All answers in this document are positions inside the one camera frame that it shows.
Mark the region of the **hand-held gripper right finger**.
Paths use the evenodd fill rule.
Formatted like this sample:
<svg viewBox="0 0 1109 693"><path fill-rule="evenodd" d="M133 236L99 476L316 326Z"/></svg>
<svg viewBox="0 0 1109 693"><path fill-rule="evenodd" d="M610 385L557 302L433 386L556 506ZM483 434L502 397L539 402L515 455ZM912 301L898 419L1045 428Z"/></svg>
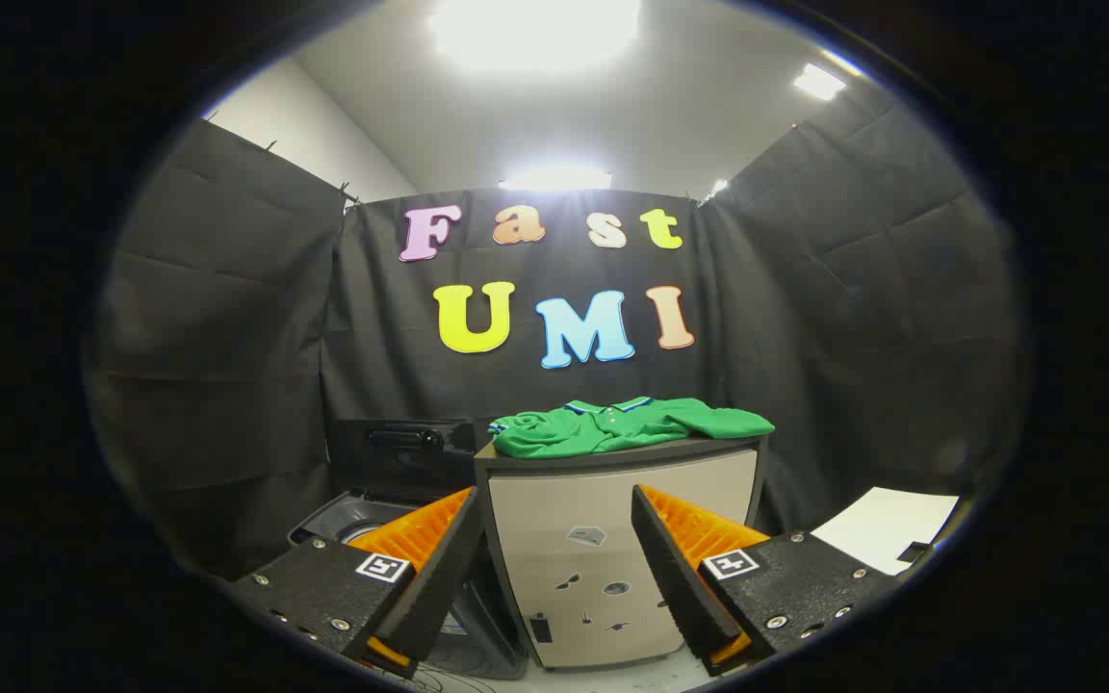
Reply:
<svg viewBox="0 0 1109 693"><path fill-rule="evenodd" d="M805 531L767 536L650 485L631 526L686 648L710 676L795 650L899 580Z"/></svg>

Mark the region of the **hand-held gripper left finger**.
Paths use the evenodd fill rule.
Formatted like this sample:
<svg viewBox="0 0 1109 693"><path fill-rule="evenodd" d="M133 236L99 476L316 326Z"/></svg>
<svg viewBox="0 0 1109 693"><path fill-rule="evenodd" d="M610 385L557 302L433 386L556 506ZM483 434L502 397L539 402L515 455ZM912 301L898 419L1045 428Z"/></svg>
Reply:
<svg viewBox="0 0 1109 693"><path fill-rule="evenodd" d="M362 500L330 501L289 549L235 579L234 605L325 661L410 679L462 591L484 517L475 487L353 536Z"/></svg>

